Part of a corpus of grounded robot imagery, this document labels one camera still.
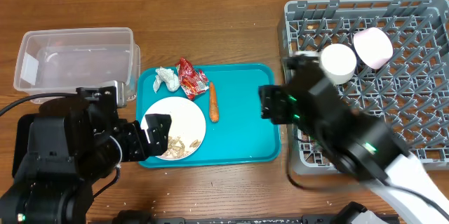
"gray dish rack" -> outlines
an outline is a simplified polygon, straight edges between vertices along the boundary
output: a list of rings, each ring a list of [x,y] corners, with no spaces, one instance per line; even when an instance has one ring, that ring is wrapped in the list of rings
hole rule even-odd
[[[299,0],[284,7],[279,25],[281,57],[352,45],[353,35],[382,29],[394,46],[378,70],[358,62],[350,81],[336,86],[350,106],[383,118],[410,144],[427,170],[449,169],[448,0]],[[293,71],[284,68],[286,81]],[[292,165],[298,174],[337,173],[295,126]]]

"teal plastic tray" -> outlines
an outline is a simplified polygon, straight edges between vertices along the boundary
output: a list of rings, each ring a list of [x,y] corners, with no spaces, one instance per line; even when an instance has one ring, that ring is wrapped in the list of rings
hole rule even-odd
[[[206,166],[269,162],[281,151],[279,127],[260,117],[259,86],[274,84],[274,75],[263,64],[198,66],[217,91],[220,120],[209,119],[209,91],[195,98],[206,118],[206,136],[199,149],[187,158],[165,161],[150,157],[140,165],[147,168]],[[187,98],[179,88],[168,91],[162,83],[157,93],[153,91],[156,68],[143,72],[138,82],[136,119],[141,121],[147,109],[156,101],[177,96]]]

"wooden tabletop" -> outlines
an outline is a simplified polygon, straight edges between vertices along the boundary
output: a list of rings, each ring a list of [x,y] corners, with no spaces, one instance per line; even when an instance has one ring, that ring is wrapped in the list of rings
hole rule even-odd
[[[283,82],[276,26],[289,0],[0,0],[0,107],[26,96],[13,88],[15,61],[25,32],[79,27],[129,27],[141,49],[142,71],[173,66],[179,57],[194,65],[262,62]],[[0,195],[12,185],[11,167],[19,118],[37,111],[20,105],[0,118]],[[120,111],[135,118],[135,102]],[[286,130],[282,127],[283,143]],[[231,218],[336,213],[357,201],[379,213],[394,213],[370,192],[324,194],[294,188],[284,174],[286,144],[270,163],[183,169],[122,165],[120,181],[103,192],[89,220],[120,210],[151,211],[156,217]],[[449,172],[431,172],[449,196]],[[97,182],[96,192],[111,177]],[[341,176],[298,177],[308,185],[335,185]]]

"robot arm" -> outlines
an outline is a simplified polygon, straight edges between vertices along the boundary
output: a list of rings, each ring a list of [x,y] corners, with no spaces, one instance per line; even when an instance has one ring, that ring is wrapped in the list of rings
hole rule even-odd
[[[76,91],[19,120],[14,184],[0,199],[3,223],[86,223],[93,183],[120,162],[167,150],[170,115],[146,115],[146,131],[119,118],[117,107],[126,105],[123,83]]]
[[[314,59],[287,58],[286,67],[295,71],[292,80],[260,87],[262,118],[296,124],[340,172],[369,183],[408,223],[449,223],[449,201],[406,143],[383,119],[351,111]]]

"clear plastic container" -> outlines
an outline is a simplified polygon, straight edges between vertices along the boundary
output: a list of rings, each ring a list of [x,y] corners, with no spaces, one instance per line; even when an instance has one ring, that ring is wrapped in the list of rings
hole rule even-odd
[[[122,81],[135,99],[140,49],[126,27],[31,31],[24,35],[15,65],[14,88],[30,95],[69,92]],[[46,99],[34,100],[42,103]]]

